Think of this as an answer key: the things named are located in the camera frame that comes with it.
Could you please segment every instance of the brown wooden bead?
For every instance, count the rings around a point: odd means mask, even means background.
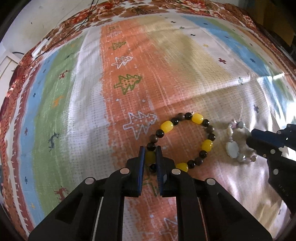
[[[150,137],[149,137],[149,140],[150,140],[150,142],[152,142],[152,143],[156,143],[156,142],[158,142],[158,137],[156,136],[156,135],[151,135]]]
[[[194,163],[197,166],[200,166],[202,164],[202,162],[203,161],[202,161],[202,158],[201,157],[197,157],[197,158],[194,159]]]
[[[177,115],[177,118],[178,118],[179,121],[183,121],[183,120],[185,120],[185,115],[184,115],[184,113],[179,113],[179,114]]]
[[[205,131],[206,131],[208,134],[213,133],[214,130],[215,130],[215,128],[214,128],[213,126],[211,126],[211,125],[209,125],[209,126],[205,129]]]

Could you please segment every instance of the bed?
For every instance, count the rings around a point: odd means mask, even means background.
[[[289,210],[267,183],[266,159],[226,152],[230,120],[276,132],[295,124],[295,66],[230,4],[200,0],[107,1],[49,32],[14,71],[0,112],[2,206],[24,239],[86,177],[125,166],[179,112],[215,127],[204,163],[275,238]],[[245,153],[242,131],[235,136]],[[181,122],[157,144],[175,163],[194,159],[205,132]],[[292,152],[284,149],[286,156]],[[161,198],[147,168],[138,199],[126,198],[123,240],[177,240],[176,201]]]

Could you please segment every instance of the beaded bracelet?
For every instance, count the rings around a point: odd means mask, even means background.
[[[233,158],[236,159],[238,162],[249,164],[250,162],[255,162],[258,158],[258,155],[253,155],[250,158],[246,157],[243,153],[239,152],[239,146],[237,142],[235,142],[232,138],[233,130],[234,129],[244,129],[246,133],[246,137],[251,136],[251,132],[249,129],[245,126],[245,123],[243,121],[236,122],[235,119],[232,119],[232,121],[229,122],[228,128],[227,128],[227,135],[229,136],[229,141],[226,143],[226,152],[227,154]]]
[[[167,120],[164,123],[161,124],[160,129],[158,129],[155,133],[155,135],[151,135],[149,137],[150,142],[147,144],[147,152],[145,154],[145,161],[146,163],[155,162],[155,143],[158,142],[159,138],[163,138],[165,133],[168,133],[171,131],[174,126],[179,124],[179,121],[183,120],[192,120],[194,123],[201,124],[203,127],[205,127],[206,132],[208,133],[207,140],[205,140],[202,144],[202,150],[199,152],[199,156],[195,158],[194,160],[189,160],[187,163],[182,162],[176,165],[176,168],[183,170],[185,172],[188,171],[188,169],[193,169],[196,165],[200,166],[203,163],[203,159],[207,157],[207,153],[212,149],[213,147],[213,141],[215,140],[216,136],[213,133],[214,127],[210,125],[209,120],[204,119],[203,116],[199,113],[194,113],[193,115],[190,112],[187,112],[186,114],[179,113],[177,117],[172,118],[170,121]],[[156,164],[153,163],[149,166],[149,170],[151,172],[156,172]]]

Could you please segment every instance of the christmas tree pattern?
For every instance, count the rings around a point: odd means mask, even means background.
[[[160,231],[161,235],[165,235],[167,237],[170,237],[169,239],[172,241],[178,240],[178,223],[177,223],[177,217],[175,217],[175,221],[172,221],[168,218],[163,219],[165,222],[166,229],[163,231]]]
[[[108,35],[107,37],[111,37],[111,38],[113,38],[113,37],[116,37],[118,34],[121,34],[122,33],[122,31],[119,31],[119,32],[113,32],[113,33],[111,33],[110,35]]]
[[[111,27],[109,27],[109,30],[111,31],[111,30],[113,30],[115,28],[118,28],[118,26],[111,26]]]
[[[125,45],[125,44],[126,44],[126,42],[112,43],[112,46],[109,47],[108,49],[113,49],[113,50],[115,50],[115,49],[118,49],[118,48],[120,48],[122,45]]]
[[[122,56],[121,58],[115,57],[115,63],[111,64],[111,66],[116,65],[117,68],[119,69],[122,65],[126,65],[127,62],[131,61],[133,57],[130,56]]]
[[[126,77],[119,75],[118,79],[119,83],[114,85],[114,89],[121,88],[122,94],[125,95],[128,89],[133,90],[136,84],[140,83],[142,77],[139,75],[132,76],[130,74],[127,74]]]
[[[129,112],[128,116],[130,119],[129,123],[123,125],[122,127],[124,130],[132,129],[136,140],[139,139],[142,130],[147,135],[149,127],[157,120],[157,116],[155,114],[148,113],[145,115],[140,111],[138,111],[137,114]]]

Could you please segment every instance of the black cable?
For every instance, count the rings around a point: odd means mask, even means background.
[[[54,46],[56,46],[58,43],[60,43],[61,41],[63,41],[65,38],[67,38],[67,37],[69,37],[72,33],[74,33],[75,31],[77,31],[83,24],[85,24],[86,22],[88,22],[88,20],[89,20],[89,16],[91,15],[91,12],[95,9],[95,7],[96,7],[96,5],[98,4],[98,2],[99,2],[99,0],[97,0],[97,2],[96,2],[96,4],[95,4],[95,6],[93,7],[93,9],[91,9],[91,7],[92,7],[92,5],[93,5],[93,3],[94,3],[94,0],[92,0],[92,2],[91,2],[91,6],[89,7],[89,13],[88,13],[88,16],[84,19],[84,21],[81,23],[81,24],[79,24],[79,25],[77,25],[77,26],[74,26],[68,33],[67,33],[67,35],[65,36],[65,37],[63,37],[63,38],[61,38],[59,41],[57,41],[54,45],[52,45],[49,49],[47,49],[46,51],[44,51],[42,54],[40,54],[40,55],[38,55],[35,59],[38,59],[41,55],[43,55],[43,54],[45,54],[46,52],[48,52],[50,49],[52,49]]]
[[[25,55],[24,53],[21,53],[21,52],[12,52],[13,54],[15,54],[15,53],[19,53],[19,54],[22,54],[22,55]]]

